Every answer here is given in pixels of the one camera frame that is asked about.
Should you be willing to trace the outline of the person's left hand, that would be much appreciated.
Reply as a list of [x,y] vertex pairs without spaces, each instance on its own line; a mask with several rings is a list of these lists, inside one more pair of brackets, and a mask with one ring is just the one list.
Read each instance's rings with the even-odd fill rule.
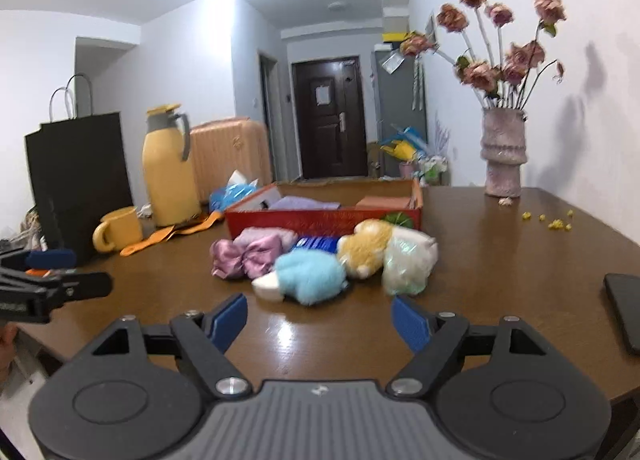
[[9,378],[11,365],[15,357],[15,338],[17,325],[7,323],[0,330],[0,383]]

